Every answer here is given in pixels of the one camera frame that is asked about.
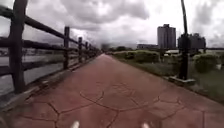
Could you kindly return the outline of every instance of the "wooden railing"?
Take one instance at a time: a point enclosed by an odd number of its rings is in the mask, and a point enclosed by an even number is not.
[[[26,16],[27,0],[15,0],[13,10],[0,5],[0,16],[11,20],[10,34],[6,37],[0,37],[0,48],[9,49],[9,66],[0,66],[0,76],[12,75],[14,91],[21,93],[26,90],[24,71],[39,68],[42,66],[63,63],[63,68],[69,68],[69,60],[78,59],[79,63],[83,62],[83,57],[88,60],[97,55],[99,50],[88,42],[83,43],[82,37],[78,41],[70,38],[70,28],[65,27],[64,34],[48,27],[28,16]],[[44,42],[36,42],[31,40],[23,40],[22,34],[24,25],[52,34],[56,37],[64,39],[64,45],[51,45]],[[69,48],[69,43],[78,45],[78,48]],[[44,50],[61,51],[64,59],[39,61],[39,62],[22,62],[22,48],[34,48]]]

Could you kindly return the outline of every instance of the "sky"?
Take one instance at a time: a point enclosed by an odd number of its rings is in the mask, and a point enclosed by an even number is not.
[[[12,8],[14,0],[0,0]],[[224,0],[185,0],[188,29],[200,33],[210,47],[224,47]],[[95,45],[157,44],[157,27],[170,24],[177,37],[184,32],[181,0],[29,0],[27,15],[63,33],[82,36]],[[0,36],[7,36],[10,22],[0,18]],[[25,26],[24,39],[62,40]]]

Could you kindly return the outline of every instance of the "tall building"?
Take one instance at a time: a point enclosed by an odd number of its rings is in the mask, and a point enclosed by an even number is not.
[[[164,24],[157,29],[159,49],[176,49],[176,28]]]
[[[206,49],[206,39],[200,36],[199,33],[194,33],[189,35],[189,39],[191,42],[191,49]],[[181,38],[178,38],[178,47],[180,47]]]

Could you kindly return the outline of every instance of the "stamped concrete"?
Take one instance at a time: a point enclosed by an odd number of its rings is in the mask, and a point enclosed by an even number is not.
[[[224,107],[101,55],[8,113],[14,128],[223,128]]]

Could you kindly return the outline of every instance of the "lamp post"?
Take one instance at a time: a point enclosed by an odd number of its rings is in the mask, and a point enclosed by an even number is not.
[[[179,50],[181,51],[181,67],[180,67],[180,73],[179,78],[183,80],[188,79],[188,53],[190,48],[190,40],[188,37],[188,29],[187,29],[187,15],[186,15],[186,9],[184,0],[181,0],[181,6],[183,11],[183,21],[184,21],[184,34],[181,35],[181,45]]]

